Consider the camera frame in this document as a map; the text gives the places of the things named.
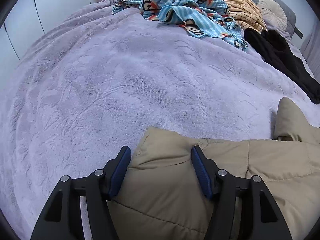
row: blue rubber pad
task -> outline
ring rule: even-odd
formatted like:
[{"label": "blue rubber pad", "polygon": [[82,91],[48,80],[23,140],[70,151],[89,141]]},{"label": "blue rubber pad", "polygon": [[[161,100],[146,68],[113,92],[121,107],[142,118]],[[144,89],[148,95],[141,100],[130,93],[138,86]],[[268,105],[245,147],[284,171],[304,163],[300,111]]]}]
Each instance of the blue rubber pad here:
[{"label": "blue rubber pad", "polygon": [[112,174],[110,189],[108,192],[108,195],[110,196],[110,198],[113,198],[114,196],[118,195],[130,161],[131,161],[131,150],[129,147],[127,147],[126,151],[121,157],[121,160],[118,166],[116,167],[115,171]]},{"label": "blue rubber pad", "polygon": [[200,159],[200,156],[196,149],[193,147],[191,150],[191,161],[193,167],[195,168],[196,175],[198,177],[199,184],[201,186],[203,194],[208,198],[212,199],[213,193],[211,190],[211,180],[210,177],[205,170],[205,167]]}]

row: silver screw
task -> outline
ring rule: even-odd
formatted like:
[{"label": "silver screw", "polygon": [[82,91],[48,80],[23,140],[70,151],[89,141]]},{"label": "silver screw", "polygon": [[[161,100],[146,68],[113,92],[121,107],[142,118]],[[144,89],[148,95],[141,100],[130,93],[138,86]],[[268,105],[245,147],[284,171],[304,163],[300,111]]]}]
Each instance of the silver screw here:
[{"label": "silver screw", "polygon": [[103,174],[103,170],[96,170],[95,172],[94,172],[94,174],[96,175],[96,176],[100,176],[100,175],[102,175]]},{"label": "silver screw", "polygon": [[63,176],[61,177],[61,181],[63,181],[63,182],[66,182],[68,179],[69,179],[69,176],[68,176],[68,175],[63,175]]},{"label": "silver screw", "polygon": [[260,182],[260,181],[261,181],[261,178],[260,178],[259,176],[255,175],[255,176],[253,176],[253,180],[254,180],[255,182]]},{"label": "silver screw", "polygon": [[224,169],[221,169],[221,170],[218,170],[218,174],[219,174],[220,176],[226,176],[227,171],[224,170]]}]

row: round pleated cushion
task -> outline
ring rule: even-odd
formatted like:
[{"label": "round pleated cushion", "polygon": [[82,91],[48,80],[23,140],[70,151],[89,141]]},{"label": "round pleated cushion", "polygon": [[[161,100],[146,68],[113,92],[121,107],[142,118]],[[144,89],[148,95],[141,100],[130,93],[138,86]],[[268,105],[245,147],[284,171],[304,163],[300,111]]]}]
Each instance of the round pleated cushion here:
[{"label": "round pleated cushion", "polygon": [[281,6],[273,0],[259,0],[257,6],[262,12],[262,17],[272,23],[273,26],[285,31],[288,20]]}]

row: blue blanket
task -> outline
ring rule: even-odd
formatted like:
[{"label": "blue blanket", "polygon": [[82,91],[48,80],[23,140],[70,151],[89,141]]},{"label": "blue blanket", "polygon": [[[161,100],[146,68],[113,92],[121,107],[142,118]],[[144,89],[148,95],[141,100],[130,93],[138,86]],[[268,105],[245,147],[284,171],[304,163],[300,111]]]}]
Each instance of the blue blanket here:
[{"label": "blue blanket", "polygon": [[229,7],[223,0],[117,0],[112,14],[129,7],[139,7],[147,20],[178,24],[196,38],[222,38],[247,49],[241,27],[229,16]]}]

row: bed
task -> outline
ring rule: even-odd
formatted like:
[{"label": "bed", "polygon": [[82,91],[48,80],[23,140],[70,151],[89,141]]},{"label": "bed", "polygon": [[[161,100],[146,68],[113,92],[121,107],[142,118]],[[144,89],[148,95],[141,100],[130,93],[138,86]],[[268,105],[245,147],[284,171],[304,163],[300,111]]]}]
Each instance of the bed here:
[{"label": "bed", "polygon": [[[1,86],[0,208],[22,240],[62,175],[87,176],[122,145],[135,149],[149,126],[193,138],[273,138],[284,96],[320,126],[320,105],[252,48],[195,39],[136,8],[112,15],[115,1],[88,5],[45,34]],[[275,1],[292,36],[295,15]],[[87,222],[84,231],[90,239]]]}]

